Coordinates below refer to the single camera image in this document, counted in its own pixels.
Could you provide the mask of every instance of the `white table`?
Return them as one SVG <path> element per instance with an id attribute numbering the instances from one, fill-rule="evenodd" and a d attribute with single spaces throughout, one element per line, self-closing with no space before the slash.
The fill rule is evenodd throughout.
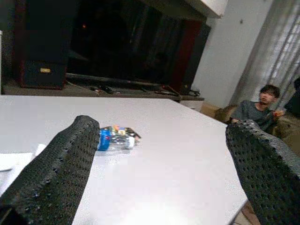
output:
<path id="1" fill-rule="evenodd" d="M 247 200 L 225 125 L 167 99 L 0 96 L 0 153 L 34 151 L 80 114 L 142 142 L 96 153 L 74 225 L 226 225 Z"/>

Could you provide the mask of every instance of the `television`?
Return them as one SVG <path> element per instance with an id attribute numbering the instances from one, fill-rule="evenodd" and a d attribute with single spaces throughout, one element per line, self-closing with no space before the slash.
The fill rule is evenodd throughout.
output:
<path id="1" fill-rule="evenodd" d="M 183 29 L 139 0 L 81 0 L 67 73 L 169 83 Z"/>

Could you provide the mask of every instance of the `white wall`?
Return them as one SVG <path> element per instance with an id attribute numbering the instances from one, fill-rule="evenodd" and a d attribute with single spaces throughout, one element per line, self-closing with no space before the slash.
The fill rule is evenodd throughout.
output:
<path id="1" fill-rule="evenodd" d="M 222 19 L 207 20 L 212 30 L 192 85 L 205 101 L 229 104 L 272 2 L 229 0 Z"/>

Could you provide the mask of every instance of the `black textured object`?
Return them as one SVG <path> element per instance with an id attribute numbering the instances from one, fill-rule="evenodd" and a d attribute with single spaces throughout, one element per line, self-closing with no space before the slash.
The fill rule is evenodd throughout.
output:
<path id="1" fill-rule="evenodd" d="M 22 170 L 0 197 L 0 210 L 13 208 L 26 224 L 72 224 L 98 141 L 99 123 L 76 117 Z"/>
<path id="2" fill-rule="evenodd" d="M 253 121 L 230 124 L 226 143 L 262 225 L 300 225 L 300 158 Z"/>

